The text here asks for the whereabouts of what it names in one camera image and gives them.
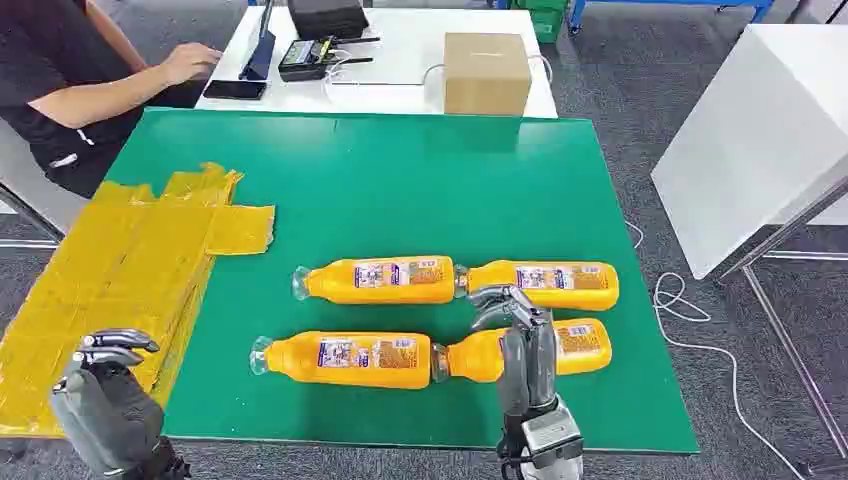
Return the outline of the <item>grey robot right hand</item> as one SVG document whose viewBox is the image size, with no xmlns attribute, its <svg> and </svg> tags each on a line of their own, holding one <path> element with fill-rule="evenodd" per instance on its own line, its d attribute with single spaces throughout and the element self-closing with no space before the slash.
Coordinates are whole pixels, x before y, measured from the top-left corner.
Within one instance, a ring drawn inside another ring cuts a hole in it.
<svg viewBox="0 0 848 480">
<path fill-rule="evenodd" d="M 468 293 L 477 309 L 476 332 L 494 320 L 510 326 L 500 340 L 503 372 L 497 391 L 504 413 L 532 417 L 556 403 L 556 338 L 552 312 L 534 304 L 514 284 L 483 287 Z"/>
</svg>

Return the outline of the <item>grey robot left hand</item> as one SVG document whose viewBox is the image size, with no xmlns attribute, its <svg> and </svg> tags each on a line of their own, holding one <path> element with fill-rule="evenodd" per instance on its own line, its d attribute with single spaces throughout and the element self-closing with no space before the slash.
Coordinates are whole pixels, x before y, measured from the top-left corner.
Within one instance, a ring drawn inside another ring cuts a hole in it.
<svg viewBox="0 0 848 480">
<path fill-rule="evenodd" d="M 151 460 L 160 443 L 162 407 L 131 371 L 159 345 L 132 328 L 108 328 L 82 336 L 48 401 L 66 439 L 89 468 L 121 478 Z"/>
</svg>

